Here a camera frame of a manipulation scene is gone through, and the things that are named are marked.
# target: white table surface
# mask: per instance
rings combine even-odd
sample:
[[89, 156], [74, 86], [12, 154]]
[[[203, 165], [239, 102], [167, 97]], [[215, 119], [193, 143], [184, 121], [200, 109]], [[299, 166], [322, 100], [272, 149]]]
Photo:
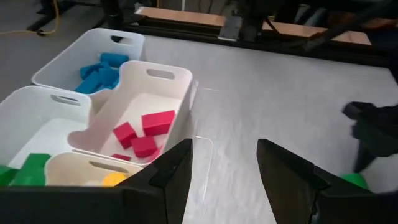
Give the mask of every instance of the white table surface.
[[[341, 113], [350, 101], [398, 102], [387, 69], [146, 37], [150, 62], [189, 69], [199, 83], [187, 137], [195, 136], [184, 223], [275, 223], [259, 174], [259, 138], [336, 174], [352, 171], [357, 141]], [[372, 191], [398, 186], [398, 157], [364, 171]]]

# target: yellow ball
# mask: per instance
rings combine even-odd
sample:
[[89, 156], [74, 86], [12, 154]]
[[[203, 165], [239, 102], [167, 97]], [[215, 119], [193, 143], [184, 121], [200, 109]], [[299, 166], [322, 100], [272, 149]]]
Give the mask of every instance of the yellow ball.
[[114, 187], [126, 179], [127, 179], [126, 175], [119, 173], [119, 172], [113, 172], [113, 173], [107, 175], [103, 179], [102, 186], [103, 187]]

